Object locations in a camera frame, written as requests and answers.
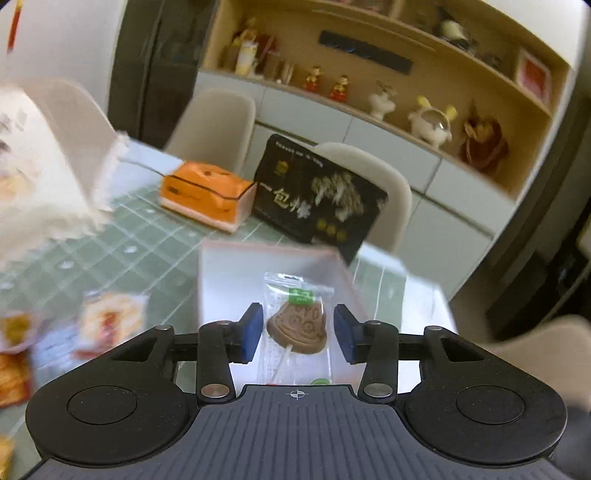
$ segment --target crosshair marking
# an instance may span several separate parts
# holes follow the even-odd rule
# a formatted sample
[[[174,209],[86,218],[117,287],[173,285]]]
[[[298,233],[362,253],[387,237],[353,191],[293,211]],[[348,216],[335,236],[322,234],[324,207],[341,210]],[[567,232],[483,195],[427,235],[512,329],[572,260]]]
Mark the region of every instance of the crosshair marking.
[[[299,400],[299,399],[303,398],[304,395],[308,395],[308,394],[302,392],[302,390],[294,390],[293,392],[290,392],[287,395],[290,395],[291,397],[295,398],[296,400]]]

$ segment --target lollipop stick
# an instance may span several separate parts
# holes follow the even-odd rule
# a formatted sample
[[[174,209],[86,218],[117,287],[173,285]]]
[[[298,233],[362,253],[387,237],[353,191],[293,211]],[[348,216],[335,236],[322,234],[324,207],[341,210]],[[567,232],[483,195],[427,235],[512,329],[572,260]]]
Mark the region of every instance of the lollipop stick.
[[[287,358],[290,356],[292,348],[293,345],[288,345],[285,347],[285,350],[283,350],[283,355],[281,355],[281,360],[279,360],[279,365],[277,365],[277,370],[275,370],[275,375],[273,375],[273,380],[271,380],[272,384],[277,385],[277,380],[281,377],[281,373],[285,368]]]

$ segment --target green checkered tablecloth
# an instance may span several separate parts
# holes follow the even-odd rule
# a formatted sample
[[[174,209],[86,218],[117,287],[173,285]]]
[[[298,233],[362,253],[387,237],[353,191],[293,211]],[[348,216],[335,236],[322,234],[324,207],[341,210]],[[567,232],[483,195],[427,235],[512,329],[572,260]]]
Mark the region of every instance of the green checkered tablecloth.
[[[13,263],[0,273],[0,314],[33,309],[44,317],[68,318],[78,312],[88,291],[119,290],[150,295],[148,327],[168,324],[177,333],[192,332],[197,325],[197,248],[205,238],[293,243],[256,218],[230,237],[160,208],[157,199],[156,186],[120,197],[113,205],[113,223],[99,235],[51,242]],[[404,277],[360,259],[350,270],[368,315],[400,328]],[[194,391],[194,368],[182,365],[177,384]],[[39,460],[24,425],[24,408],[0,410],[0,435],[17,441],[15,479]]]

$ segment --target red figurine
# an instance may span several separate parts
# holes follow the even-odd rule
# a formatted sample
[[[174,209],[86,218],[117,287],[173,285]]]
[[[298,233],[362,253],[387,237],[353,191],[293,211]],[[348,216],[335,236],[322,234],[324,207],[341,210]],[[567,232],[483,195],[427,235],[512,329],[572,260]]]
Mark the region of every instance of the red figurine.
[[[310,74],[306,77],[304,90],[316,93],[318,92],[318,82],[320,79],[320,75],[322,75],[322,70],[320,70],[319,66],[316,66],[312,67],[309,73]]]
[[[335,83],[329,93],[329,98],[335,102],[345,103],[347,101],[347,89],[349,77],[341,75],[339,81]]]

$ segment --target black circular mount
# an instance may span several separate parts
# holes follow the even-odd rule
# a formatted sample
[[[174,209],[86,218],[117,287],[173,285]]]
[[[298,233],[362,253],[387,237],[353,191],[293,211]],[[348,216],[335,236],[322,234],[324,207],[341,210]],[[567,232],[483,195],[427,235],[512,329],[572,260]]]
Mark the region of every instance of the black circular mount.
[[[173,442],[189,421],[184,393],[141,362],[89,363],[41,388],[27,427],[43,456],[116,465]]]
[[[525,403],[517,393],[493,385],[462,390],[457,395],[456,404],[465,417],[485,425],[509,423],[525,410]]]
[[[68,402],[68,411],[84,423],[109,425],[129,417],[137,406],[137,396],[131,390],[100,385],[74,395]]]
[[[566,423],[558,394],[532,380],[422,382],[409,394],[405,415],[422,441],[453,458],[478,465],[526,462],[551,451]]]

